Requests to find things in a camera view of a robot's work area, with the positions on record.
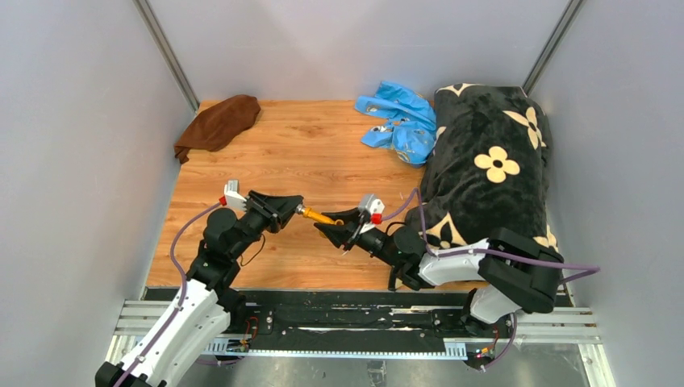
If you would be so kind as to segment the yellow brass water faucet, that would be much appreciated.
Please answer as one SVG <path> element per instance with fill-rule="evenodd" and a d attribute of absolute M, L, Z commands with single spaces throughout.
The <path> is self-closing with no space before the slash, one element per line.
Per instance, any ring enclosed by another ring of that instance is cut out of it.
<path fill-rule="evenodd" d="M 308 218 L 311 221 L 315 223 L 323 223 L 323 224 L 332 224 L 332 225 L 343 225 L 344 222 L 342 220 L 335 220 L 332 219 L 324 214 L 321 214 L 319 212 L 316 212 L 315 210 L 312 210 L 310 207 L 306 207 L 303 205 L 299 205 L 296 209 L 296 213 L 303 216 L 304 218 Z"/>

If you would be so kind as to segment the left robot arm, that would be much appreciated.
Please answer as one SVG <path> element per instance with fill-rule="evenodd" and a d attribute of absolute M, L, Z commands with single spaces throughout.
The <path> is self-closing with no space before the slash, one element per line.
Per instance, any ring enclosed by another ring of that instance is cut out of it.
<path fill-rule="evenodd" d="M 198 252 L 188 271 L 174 254 L 181 274 L 174 299 L 142 340 L 117 363 L 104 362 L 97 386 L 175 386 L 202 351 L 224 331 L 236 333 L 247 322 L 245 297 L 231 288 L 238 259 L 264 233 L 278 233 L 303 204 L 300 195 L 272 196 L 227 191 L 195 215 L 206 218 Z"/>

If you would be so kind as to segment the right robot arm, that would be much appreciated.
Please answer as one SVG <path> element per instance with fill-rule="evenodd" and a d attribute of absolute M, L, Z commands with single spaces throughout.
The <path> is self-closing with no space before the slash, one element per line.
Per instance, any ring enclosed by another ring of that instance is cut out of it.
<path fill-rule="evenodd" d="M 401 226 L 379 230 L 382 214 L 359 208 L 312 216 L 315 227 L 336 248 L 360 248 L 390 267 L 388 289 L 434 289 L 451 282 L 484 281 L 469 293 L 461 325 L 480 336 L 501 317 L 520 310 L 553 311 L 561 283 L 563 258 L 551 248 L 505 228 L 476 243 L 447 250 L 431 249 L 425 236 Z"/>

